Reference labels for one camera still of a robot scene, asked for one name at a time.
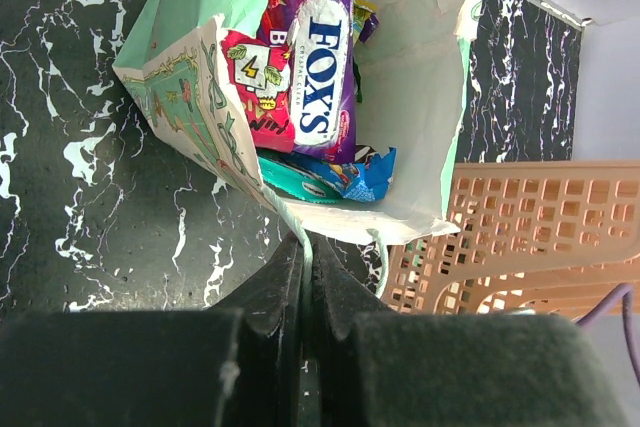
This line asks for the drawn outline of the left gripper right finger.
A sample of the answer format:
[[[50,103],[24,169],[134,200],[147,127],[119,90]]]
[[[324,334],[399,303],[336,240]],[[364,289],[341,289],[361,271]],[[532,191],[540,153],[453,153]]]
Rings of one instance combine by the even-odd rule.
[[[325,237],[312,234],[311,244],[313,310],[333,339],[349,335],[357,314],[392,312],[344,267]]]

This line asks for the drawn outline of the green white paper bag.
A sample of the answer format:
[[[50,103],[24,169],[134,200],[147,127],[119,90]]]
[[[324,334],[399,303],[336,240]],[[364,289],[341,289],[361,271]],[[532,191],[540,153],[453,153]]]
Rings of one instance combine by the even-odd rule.
[[[114,71],[153,133],[315,232],[447,220],[471,0],[147,0]]]

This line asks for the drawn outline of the orange plastic desk organizer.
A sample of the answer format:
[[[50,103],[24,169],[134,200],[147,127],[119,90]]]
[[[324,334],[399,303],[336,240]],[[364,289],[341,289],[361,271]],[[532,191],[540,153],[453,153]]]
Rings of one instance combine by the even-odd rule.
[[[636,161],[459,163],[449,219],[455,234],[391,251],[382,300],[402,313],[508,308],[537,272],[583,270],[639,256]]]

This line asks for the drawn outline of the purple Fox's candy bag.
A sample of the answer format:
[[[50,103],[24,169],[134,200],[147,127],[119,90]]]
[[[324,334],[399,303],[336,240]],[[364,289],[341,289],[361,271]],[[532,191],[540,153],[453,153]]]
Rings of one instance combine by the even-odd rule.
[[[291,46],[294,151],[350,163],[356,150],[354,0],[268,0],[257,37]]]

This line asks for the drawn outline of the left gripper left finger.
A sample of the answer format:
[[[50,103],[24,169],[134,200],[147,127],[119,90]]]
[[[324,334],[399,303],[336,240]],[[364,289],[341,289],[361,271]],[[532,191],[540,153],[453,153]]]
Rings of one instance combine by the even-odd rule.
[[[248,326],[265,337],[297,333],[302,272],[303,247],[290,232],[265,265],[210,310],[240,309]]]

